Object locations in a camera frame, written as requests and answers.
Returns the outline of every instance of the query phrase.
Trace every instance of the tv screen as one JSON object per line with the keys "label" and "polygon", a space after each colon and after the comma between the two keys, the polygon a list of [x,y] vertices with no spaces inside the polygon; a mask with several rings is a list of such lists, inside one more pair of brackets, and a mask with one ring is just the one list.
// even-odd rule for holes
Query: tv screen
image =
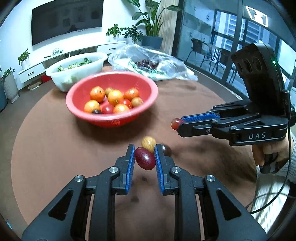
{"label": "tv screen", "polygon": [[104,0],[54,0],[32,10],[32,44],[102,26]]}

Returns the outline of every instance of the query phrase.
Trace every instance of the clear plastic bag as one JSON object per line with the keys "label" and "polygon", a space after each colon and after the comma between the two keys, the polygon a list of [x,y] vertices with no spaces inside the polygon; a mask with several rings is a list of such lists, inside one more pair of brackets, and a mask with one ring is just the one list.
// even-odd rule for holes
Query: clear plastic bag
{"label": "clear plastic bag", "polygon": [[[158,66],[155,69],[138,67],[136,62],[141,62],[142,60],[158,63]],[[181,80],[198,80],[194,72],[188,69],[183,61],[166,53],[144,48],[137,44],[125,45],[111,54],[108,61],[114,70],[132,71],[149,77],[154,81],[175,78]]]}

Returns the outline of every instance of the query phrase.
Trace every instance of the tv cabinet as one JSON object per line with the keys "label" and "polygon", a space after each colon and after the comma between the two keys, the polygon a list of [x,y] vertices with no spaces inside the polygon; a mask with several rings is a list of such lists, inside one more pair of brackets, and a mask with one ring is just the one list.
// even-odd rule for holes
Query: tv cabinet
{"label": "tv cabinet", "polygon": [[115,52],[117,49],[121,48],[126,44],[125,41],[118,41],[118,42],[108,42],[101,45],[84,45],[78,49],[68,49],[64,50],[60,54],[51,55],[50,57],[44,58],[46,56],[34,56],[32,53],[32,57],[30,56],[30,63],[31,65],[20,71],[18,73],[21,83],[28,82],[33,78],[36,79],[39,76],[43,75],[48,67],[53,65],[54,63],[82,53],[93,53],[93,52],[103,52],[106,54],[111,54]]}

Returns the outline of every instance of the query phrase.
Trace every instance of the blue gripper pad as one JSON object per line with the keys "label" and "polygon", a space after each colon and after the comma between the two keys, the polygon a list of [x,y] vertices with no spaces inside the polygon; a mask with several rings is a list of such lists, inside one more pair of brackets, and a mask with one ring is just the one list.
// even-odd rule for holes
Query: blue gripper pad
{"label": "blue gripper pad", "polygon": [[161,168],[160,158],[159,158],[159,154],[158,154],[158,150],[157,150],[156,145],[154,147],[154,157],[155,157],[155,161],[156,161],[155,166],[156,166],[158,185],[159,185],[159,189],[160,189],[161,194],[163,194],[165,191],[165,186],[164,186],[164,182],[163,182],[163,170]]}
{"label": "blue gripper pad", "polygon": [[195,121],[208,121],[208,120],[220,119],[220,116],[214,114],[213,112],[210,112],[210,113],[203,113],[198,115],[183,116],[181,119],[186,122],[195,122]]}
{"label": "blue gripper pad", "polygon": [[129,190],[131,188],[131,181],[133,179],[133,169],[135,167],[135,146],[133,146],[133,149],[131,151],[131,157],[128,162],[128,170],[126,172],[126,193],[129,193]]}

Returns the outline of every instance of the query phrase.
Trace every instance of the silver bolt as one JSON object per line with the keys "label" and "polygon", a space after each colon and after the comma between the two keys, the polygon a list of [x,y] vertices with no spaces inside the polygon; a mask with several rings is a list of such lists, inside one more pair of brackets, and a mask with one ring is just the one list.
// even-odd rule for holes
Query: silver bolt
{"label": "silver bolt", "polygon": [[79,182],[81,182],[83,180],[83,176],[82,175],[78,175],[78,176],[76,176],[74,178],[74,180],[79,183]]}
{"label": "silver bolt", "polygon": [[215,176],[213,176],[213,175],[207,175],[207,180],[208,180],[209,182],[213,182],[213,181],[216,180],[216,178],[215,178]]}
{"label": "silver bolt", "polygon": [[109,172],[111,172],[111,173],[116,173],[117,171],[118,171],[117,167],[110,167],[109,168]]}
{"label": "silver bolt", "polygon": [[181,168],[179,168],[179,167],[172,168],[172,172],[174,172],[174,173],[179,173],[180,171],[181,171]]}

